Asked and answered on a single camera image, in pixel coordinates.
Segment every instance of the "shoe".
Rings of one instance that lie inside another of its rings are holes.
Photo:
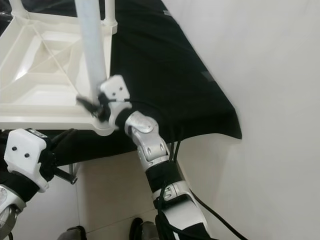
[[[132,221],[129,233],[129,240],[141,240],[142,239],[142,227],[144,221],[137,217]]]
[[[87,240],[87,234],[86,234],[86,230],[83,226],[75,226],[75,227],[71,227],[69,228],[67,231],[69,230],[75,230],[78,229],[80,231],[80,236],[81,236],[81,240]]]

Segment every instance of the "white plastic stool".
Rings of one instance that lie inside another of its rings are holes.
[[[113,129],[78,105],[76,96],[95,100],[94,86],[110,75],[115,0],[106,0],[103,21],[98,0],[76,0],[79,18],[27,12],[20,0],[10,4],[13,19],[0,37],[0,129],[111,134]],[[93,43],[99,42],[99,34],[101,45]],[[87,53],[91,65],[86,64]]]

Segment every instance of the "tiled floor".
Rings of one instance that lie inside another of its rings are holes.
[[[151,190],[137,152],[87,161],[70,185],[55,178],[18,217],[15,240],[56,240],[67,228],[83,225],[88,240],[127,240],[131,221],[156,216]]]

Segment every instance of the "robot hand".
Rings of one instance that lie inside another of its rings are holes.
[[[108,121],[114,129],[124,130],[136,144],[153,193],[153,203],[158,210],[156,227],[160,239],[178,240],[190,236],[189,233],[210,239],[207,221],[181,177],[176,162],[172,161],[170,156],[173,151],[168,149],[159,135],[158,123],[132,110],[130,95],[122,76],[109,78],[99,90],[98,104],[81,97],[77,100],[101,122]]]
[[[53,152],[65,131],[53,140],[34,129],[17,129],[9,133],[4,153],[8,172],[0,173],[0,240],[13,229],[17,216],[37,193],[44,193],[54,175],[72,184],[76,178],[56,167]]]

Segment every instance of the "black cloth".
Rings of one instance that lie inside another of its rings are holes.
[[[73,0],[23,3],[30,12],[76,16]],[[104,1],[100,9],[103,19]],[[165,5],[160,0],[116,0],[115,11],[118,31],[112,38],[111,75],[123,76],[131,98],[159,106],[175,126],[183,126],[184,139],[210,133],[240,139],[235,109]],[[155,109],[144,104],[133,104],[133,108],[155,118],[160,134],[170,141],[167,124]],[[41,132],[54,136],[61,131]],[[65,165],[135,149],[121,131],[102,137],[79,130],[56,151],[59,164]]]

